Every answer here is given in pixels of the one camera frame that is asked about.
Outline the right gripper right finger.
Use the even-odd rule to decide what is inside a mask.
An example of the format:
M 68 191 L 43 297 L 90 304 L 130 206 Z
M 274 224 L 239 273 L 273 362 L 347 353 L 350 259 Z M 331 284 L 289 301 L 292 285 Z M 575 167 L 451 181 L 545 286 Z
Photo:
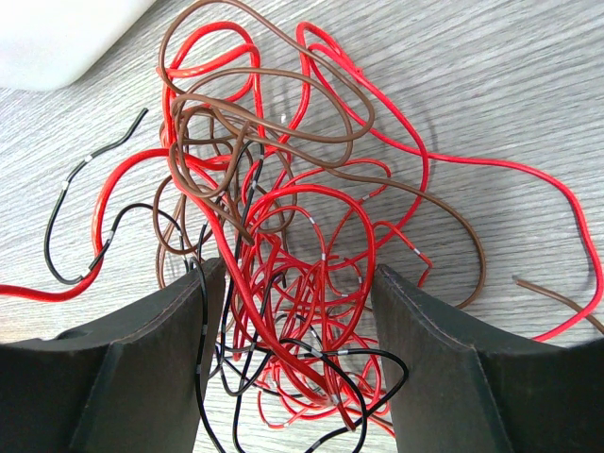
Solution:
M 378 342 L 408 379 L 391 402 L 401 452 L 599 452 L 603 343 L 543 344 L 426 294 L 387 265 L 371 290 Z

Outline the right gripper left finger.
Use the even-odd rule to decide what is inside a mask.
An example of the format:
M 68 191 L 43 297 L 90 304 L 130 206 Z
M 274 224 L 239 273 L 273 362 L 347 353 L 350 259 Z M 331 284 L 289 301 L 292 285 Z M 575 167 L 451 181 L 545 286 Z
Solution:
M 211 259 L 51 340 L 1 347 L 5 452 L 189 452 L 226 291 Z

